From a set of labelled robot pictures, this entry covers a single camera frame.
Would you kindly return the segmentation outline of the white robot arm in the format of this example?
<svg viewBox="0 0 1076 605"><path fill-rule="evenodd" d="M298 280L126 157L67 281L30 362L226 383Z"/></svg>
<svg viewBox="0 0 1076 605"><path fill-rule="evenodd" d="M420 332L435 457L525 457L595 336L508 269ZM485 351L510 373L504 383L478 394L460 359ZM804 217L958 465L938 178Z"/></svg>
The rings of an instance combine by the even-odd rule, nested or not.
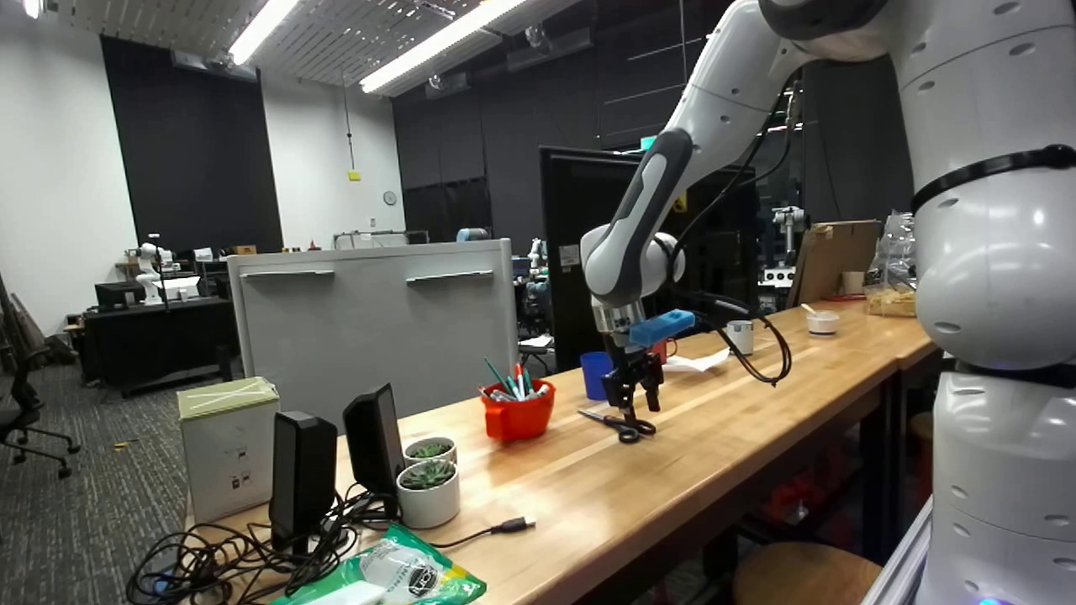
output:
<svg viewBox="0 0 1076 605"><path fill-rule="evenodd" d="M915 318L953 355L920 605L1076 605L1076 0L729 0L611 217L582 236L608 345L663 336L674 195L739 165L810 63L892 75Z"/></svg>

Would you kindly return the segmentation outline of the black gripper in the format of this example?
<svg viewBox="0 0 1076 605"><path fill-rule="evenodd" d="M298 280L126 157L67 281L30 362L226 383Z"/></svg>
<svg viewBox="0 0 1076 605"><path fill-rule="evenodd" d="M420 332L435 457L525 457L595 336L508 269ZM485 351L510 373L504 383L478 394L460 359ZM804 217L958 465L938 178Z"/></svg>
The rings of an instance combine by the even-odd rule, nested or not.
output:
<svg viewBox="0 0 1076 605"><path fill-rule="evenodd" d="M615 352L605 373L605 394L611 407L634 407L634 394L646 394L646 407L656 412L663 388L663 359L653 352Z"/></svg>

